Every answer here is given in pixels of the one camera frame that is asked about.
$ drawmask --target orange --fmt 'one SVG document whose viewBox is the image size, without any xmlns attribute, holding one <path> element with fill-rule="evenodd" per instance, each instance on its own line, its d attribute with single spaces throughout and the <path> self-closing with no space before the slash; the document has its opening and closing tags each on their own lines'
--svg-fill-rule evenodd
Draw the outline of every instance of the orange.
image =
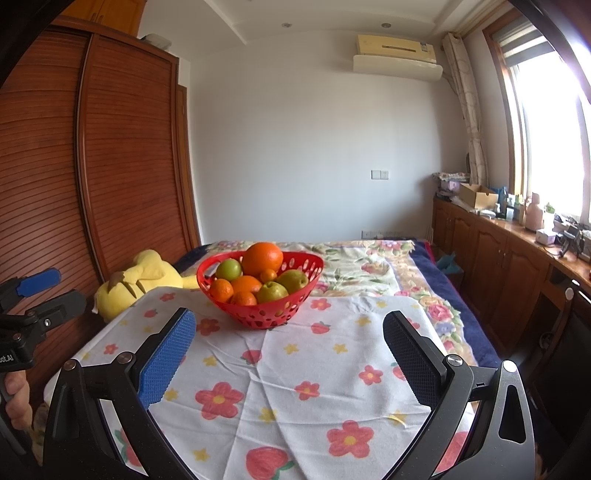
<svg viewBox="0 0 591 480">
<path fill-rule="evenodd" d="M 263 270 L 278 271 L 283 263 L 283 252 L 275 244 L 259 242 L 251 246 L 242 257 L 245 275 L 258 277 Z"/>
<path fill-rule="evenodd" d="M 232 297 L 234 305 L 256 305 L 256 297 L 249 291 L 239 291 Z"/>
<path fill-rule="evenodd" d="M 243 275 L 232 282 L 234 293 L 238 293 L 239 291 L 256 293 L 261 289 L 261 287 L 262 283 L 250 275 Z"/>
<path fill-rule="evenodd" d="M 228 280 L 217 278 L 212 282 L 212 286 L 209 288 L 209 293 L 214 300 L 226 303 L 232 298 L 232 295 L 234 295 L 234 289 Z"/>
<path fill-rule="evenodd" d="M 277 272 L 275 270 L 271 270 L 267 268 L 261 272 L 260 279 L 263 283 L 267 283 L 268 281 L 273 281 L 277 278 Z"/>
</svg>

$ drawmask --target screw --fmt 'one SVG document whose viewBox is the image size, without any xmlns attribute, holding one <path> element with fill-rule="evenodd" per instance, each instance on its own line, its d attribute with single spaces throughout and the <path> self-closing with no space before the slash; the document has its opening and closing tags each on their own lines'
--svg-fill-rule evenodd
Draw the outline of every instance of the screw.
<svg viewBox="0 0 591 480">
<path fill-rule="evenodd" d="M 74 370 L 76 368 L 76 360 L 69 359 L 64 364 L 64 370 Z"/>
<path fill-rule="evenodd" d="M 128 364 L 129 362 L 131 362 L 131 359 L 134 357 L 134 354 L 132 354 L 131 352 L 122 352 L 119 355 L 117 355 L 117 363 L 119 364 Z"/>
<path fill-rule="evenodd" d="M 447 356 L 447 363 L 454 367 L 460 367 L 464 363 L 464 360 L 462 360 L 461 356 L 452 353 Z"/>
<path fill-rule="evenodd" d="M 505 360 L 503 362 L 503 368 L 512 374 L 517 372 L 517 365 L 515 365 L 511 360 Z"/>
</svg>

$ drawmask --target yellow plush toy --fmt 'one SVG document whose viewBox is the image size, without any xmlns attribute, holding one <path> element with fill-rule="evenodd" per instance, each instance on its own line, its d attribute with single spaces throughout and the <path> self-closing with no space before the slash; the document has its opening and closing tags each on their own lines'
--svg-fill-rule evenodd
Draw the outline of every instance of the yellow plush toy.
<svg viewBox="0 0 591 480">
<path fill-rule="evenodd" d="M 156 287 L 199 288 L 196 275 L 181 277 L 154 250 L 139 253 L 134 258 L 134 264 L 124 272 L 111 275 L 95 294 L 98 313 L 107 323 Z"/>
</svg>

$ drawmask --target air conditioner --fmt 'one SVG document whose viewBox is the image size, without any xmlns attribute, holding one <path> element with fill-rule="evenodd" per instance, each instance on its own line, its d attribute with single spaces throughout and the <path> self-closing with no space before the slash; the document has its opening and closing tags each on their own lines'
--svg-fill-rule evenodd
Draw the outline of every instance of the air conditioner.
<svg viewBox="0 0 591 480">
<path fill-rule="evenodd" d="M 357 36 L 358 55 L 353 71 L 403 77 L 426 82 L 438 81 L 443 68 L 437 64 L 432 45 L 413 40 L 376 35 Z"/>
</svg>

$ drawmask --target red basket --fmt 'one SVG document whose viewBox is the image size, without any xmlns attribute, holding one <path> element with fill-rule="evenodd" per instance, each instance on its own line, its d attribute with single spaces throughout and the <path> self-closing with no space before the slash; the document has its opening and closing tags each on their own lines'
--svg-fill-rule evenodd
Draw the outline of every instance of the red basket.
<svg viewBox="0 0 591 480">
<path fill-rule="evenodd" d="M 205 272 L 228 258 L 242 261 L 243 254 L 244 252 L 227 252 L 206 258 L 197 269 L 197 282 L 201 291 L 215 305 L 231 315 L 237 322 L 257 330 L 266 330 L 287 323 L 314 290 L 324 268 L 324 261 L 316 255 L 305 252 L 283 252 L 283 264 L 277 274 L 281 275 L 285 270 L 295 269 L 305 272 L 310 282 L 300 291 L 281 300 L 251 306 L 232 305 L 214 300 L 209 293 L 213 275 L 206 277 Z"/>
</svg>

